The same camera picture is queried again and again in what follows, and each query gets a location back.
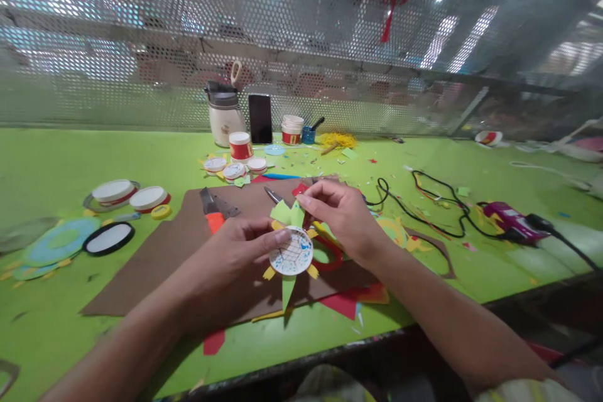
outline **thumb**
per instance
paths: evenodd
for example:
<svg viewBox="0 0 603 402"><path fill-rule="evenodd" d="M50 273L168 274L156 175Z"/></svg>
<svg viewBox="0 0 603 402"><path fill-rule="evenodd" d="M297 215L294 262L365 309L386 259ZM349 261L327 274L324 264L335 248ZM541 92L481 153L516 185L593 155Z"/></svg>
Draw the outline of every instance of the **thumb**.
<svg viewBox="0 0 603 402"><path fill-rule="evenodd" d="M318 220L326 221L327 223L337 214L337 209L323 203L321 200L302 195L301 193L297 195L297 201L300 202L306 212L309 212Z"/></svg>
<svg viewBox="0 0 603 402"><path fill-rule="evenodd" d="M291 230L287 228L263 234L257 239L247 242L247 257L250 261L253 261L260 256L264 256L284 244L290 237Z"/></svg>

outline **person's right hand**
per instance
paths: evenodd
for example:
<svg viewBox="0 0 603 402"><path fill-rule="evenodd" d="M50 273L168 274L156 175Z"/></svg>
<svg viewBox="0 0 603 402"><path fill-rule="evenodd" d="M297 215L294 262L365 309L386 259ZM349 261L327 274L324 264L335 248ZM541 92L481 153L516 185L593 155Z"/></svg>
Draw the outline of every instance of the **person's right hand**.
<svg viewBox="0 0 603 402"><path fill-rule="evenodd" d="M329 225L344 251L363 267L391 242L356 188L321 180L297 199L306 212Z"/></svg>

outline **forearm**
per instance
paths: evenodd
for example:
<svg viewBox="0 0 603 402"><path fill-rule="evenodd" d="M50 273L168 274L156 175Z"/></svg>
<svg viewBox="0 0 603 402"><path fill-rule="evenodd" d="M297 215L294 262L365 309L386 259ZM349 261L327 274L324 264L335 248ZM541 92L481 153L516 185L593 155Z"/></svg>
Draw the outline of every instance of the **forearm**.
<svg viewBox="0 0 603 402"><path fill-rule="evenodd" d="M162 293L147 297L41 401L134 400L182 337L178 309Z"/></svg>
<svg viewBox="0 0 603 402"><path fill-rule="evenodd" d="M412 314L446 362L473 389L512 379L558 379L504 322L390 242L366 266Z"/></svg>

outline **person's left hand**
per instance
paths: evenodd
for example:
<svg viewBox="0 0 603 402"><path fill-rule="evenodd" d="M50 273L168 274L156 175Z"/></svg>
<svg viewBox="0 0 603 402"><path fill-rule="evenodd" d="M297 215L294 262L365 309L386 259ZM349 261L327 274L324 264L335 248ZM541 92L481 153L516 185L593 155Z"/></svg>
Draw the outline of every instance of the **person's left hand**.
<svg viewBox="0 0 603 402"><path fill-rule="evenodd" d="M270 218L226 220L218 232L156 290L162 298L182 306L189 324L187 330L200 326L189 319L212 318L214 323L219 323L218 318L224 317L226 311L233 311L236 302L252 291L253 287L244 287L252 281L235 280L254 261L291 237L289 229L273 231L271 222ZM219 326L201 325L206 328Z"/></svg>

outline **fingernail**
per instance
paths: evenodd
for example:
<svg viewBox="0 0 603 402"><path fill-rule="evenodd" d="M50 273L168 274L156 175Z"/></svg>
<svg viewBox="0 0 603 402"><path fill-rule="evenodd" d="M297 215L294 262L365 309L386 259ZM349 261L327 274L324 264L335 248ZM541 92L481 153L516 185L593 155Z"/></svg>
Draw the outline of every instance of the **fingernail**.
<svg viewBox="0 0 603 402"><path fill-rule="evenodd" d="M276 231L275 239L278 243L285 242L291 236L291 231L288 229L279 229Z"/></svg>

